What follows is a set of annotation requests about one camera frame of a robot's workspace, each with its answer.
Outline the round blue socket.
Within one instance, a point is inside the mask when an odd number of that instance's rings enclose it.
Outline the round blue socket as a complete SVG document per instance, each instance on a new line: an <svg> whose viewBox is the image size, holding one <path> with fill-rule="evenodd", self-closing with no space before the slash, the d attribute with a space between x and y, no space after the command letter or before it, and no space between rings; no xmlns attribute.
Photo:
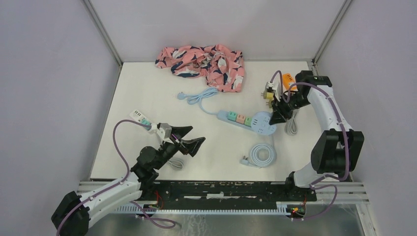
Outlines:
<svg viewBox="0 0 417 236"><path fill-rule="evenodd" d="M260 135L269 136L272 135L276 129L276 124L271 125L269 123L272 114L269 112L258 112L251 120L251 129Z"/></svg>

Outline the yellow plug adapter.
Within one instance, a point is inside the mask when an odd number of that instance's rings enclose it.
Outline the yellow plug adapter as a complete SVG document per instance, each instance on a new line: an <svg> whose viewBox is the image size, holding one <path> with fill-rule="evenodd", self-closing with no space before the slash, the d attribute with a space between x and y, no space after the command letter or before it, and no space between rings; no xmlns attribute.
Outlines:
<svg viewBox="0 0 417 236"><path fill-rule="evenodd" d="M267 105L270 109L272 109L272 108L273 108L273 100L268 100L268 101L266 102L266 105Z"/></svg>
<svg viewBox="0 0 417 236"><path fill-rule="evenodd" d="M261 93L261 96L263 99L271 101L274 99L274 92L264 91Z"/></svg>

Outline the orange power strip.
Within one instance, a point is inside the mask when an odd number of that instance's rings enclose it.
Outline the orange power strip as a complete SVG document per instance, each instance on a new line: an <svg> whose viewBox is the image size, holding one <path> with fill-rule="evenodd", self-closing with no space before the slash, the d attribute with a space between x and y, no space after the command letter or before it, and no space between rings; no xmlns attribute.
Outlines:
<svg viewBox="0 0 417 236"><path fill-rule="evenodd" d="M282 85L284 86L284 91L298 91L297 86L293 86L293 84L296 83L296 80L291 76L290 73L286 73L282 75L282 79L283 79L283 83Z"/></svg>

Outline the light blue power strip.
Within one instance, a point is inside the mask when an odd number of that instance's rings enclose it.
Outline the light blue power strip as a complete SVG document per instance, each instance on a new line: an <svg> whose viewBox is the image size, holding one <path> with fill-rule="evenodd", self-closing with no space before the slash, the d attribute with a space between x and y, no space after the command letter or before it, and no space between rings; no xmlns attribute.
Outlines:
<svg viewBox="0 0 417 236"><path fill-rule="evenodd" d="M240 123L237 123L237 122L233 122L233 121L228 120L227 119L228 112L230 112L230 111L220 110L217 113L217 115L216 115L217 119L220 120L220 121L226 122L228 124L231 124L231 125L234 125L234 126L238 126L240 128L247 129L247 130L250 130L250 131L255 132L255 128L253 128L252 126L251 127L247 127L244 124L240 124Z"/></svg>

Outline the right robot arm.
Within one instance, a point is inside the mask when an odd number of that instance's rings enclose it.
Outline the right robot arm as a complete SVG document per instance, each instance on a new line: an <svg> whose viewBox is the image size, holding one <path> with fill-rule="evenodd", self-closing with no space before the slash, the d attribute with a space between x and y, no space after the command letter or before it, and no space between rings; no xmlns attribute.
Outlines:
<svg viewBox="0 0 417 236"><path fill-rule="evenodd" d="M345 181L356 167L364 135L361 131L355 131L345 120L328 76L302 70L287 91L283 90L283 74L280 70L274 73L270 83L275 83L277 76L279 87L271 103L269 124L288 122L294 111L311 105L322 131L311 151L310 162L293 172L293 182L284 187L285 197L296 201L304 194L303 188L312 188L325 178Z"/></svg>

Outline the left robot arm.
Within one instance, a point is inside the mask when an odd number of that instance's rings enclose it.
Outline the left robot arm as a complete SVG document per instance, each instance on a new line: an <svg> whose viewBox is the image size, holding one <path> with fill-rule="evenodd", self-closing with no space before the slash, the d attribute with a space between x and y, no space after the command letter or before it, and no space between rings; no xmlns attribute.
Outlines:
<svg viewBox="0 0 417 236"><path fill-rule="evenodd" d="M159 148L141 149L136 164L127 173L88 193L67 193L51 216L58 236L84 236L95 223L119 206L139 198L149 200L154 196L154 181L163 167L177 152L194 157L206 140L184 137L192 126L175 127L167 123L151 124L161 139Z"/></svg>

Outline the green adapter on strip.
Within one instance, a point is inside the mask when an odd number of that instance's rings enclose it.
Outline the green adapter on strip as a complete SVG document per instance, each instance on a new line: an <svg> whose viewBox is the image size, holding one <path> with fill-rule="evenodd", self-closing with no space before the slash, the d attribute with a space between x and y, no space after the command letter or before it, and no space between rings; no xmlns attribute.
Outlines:
<svg viewBox="0 0 417 236"><path fill-rule="evenodd" d="M251 127L252 124L252 117L246 117L244 120L244 125L247 127Z"/></svg>

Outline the pink adapter on strip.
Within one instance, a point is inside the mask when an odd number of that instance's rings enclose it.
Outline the pink adapter on strip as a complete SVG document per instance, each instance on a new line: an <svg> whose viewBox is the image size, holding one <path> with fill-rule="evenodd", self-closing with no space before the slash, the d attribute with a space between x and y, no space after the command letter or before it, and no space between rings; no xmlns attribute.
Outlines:
<svg viewBox="0 0 417 236"><path fill-rule="evenodd" d="M246 116L238 114L236 117L236 122L240 124L245 124Z"/></svg>

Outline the teal adapter on white strip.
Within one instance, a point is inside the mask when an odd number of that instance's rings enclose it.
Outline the teal adapter on white strip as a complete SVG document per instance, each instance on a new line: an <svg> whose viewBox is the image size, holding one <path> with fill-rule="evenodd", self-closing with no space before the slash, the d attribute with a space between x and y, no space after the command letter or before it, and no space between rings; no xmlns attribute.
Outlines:
<svg viewBox="0 0 417 236"><path fill-rule="evenodd" d="M141 120L141 124L143 124L144 128L146 128L147 130L151 129L151 122L149 122L147 119Z"/></svg>

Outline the white power strip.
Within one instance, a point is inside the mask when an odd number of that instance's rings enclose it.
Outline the white power strip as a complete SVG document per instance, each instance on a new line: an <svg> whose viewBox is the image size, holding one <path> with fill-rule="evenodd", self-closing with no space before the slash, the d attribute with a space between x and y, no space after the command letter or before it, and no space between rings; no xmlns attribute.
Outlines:
<svg viewBox="0 0 417 236"><path fill-rule="evenodd" d="M151 122L151 120L148 118L148 117L146 117L143 113L141 113L140 111L138 111L138 110L133 110L130 114L129 114L129 116L130 116L130 118L133 120L133 121L136 121L136 122L138 122L138 123L140 123L141 124L141 120L143 120L143 119L147 119L149 122Z"/></svg>

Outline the pink patterned cloth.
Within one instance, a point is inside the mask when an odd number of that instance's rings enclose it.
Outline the pink patterned cloth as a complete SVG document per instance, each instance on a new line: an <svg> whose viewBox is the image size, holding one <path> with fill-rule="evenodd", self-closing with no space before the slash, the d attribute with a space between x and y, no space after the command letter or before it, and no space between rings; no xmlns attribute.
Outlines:
<svg viewBox="0 0 417 236"><path fill-rule="evenodd" d="M173 75L182 78L204 77L207 86L221 92L241 92L245 76L243 53L221 44L165 47L155 66L170 68Z"/></svg>

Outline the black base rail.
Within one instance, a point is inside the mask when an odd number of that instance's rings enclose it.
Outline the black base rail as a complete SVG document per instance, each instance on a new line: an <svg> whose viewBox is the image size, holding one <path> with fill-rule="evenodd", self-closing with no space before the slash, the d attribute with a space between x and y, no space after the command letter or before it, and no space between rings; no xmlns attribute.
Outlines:
<svg viewBox="0 0 417 236"><path fill-rule="evenodd" d="M290 215L316 200L314 190L281 181L157 180L137 201L159 212Z"/></svg>

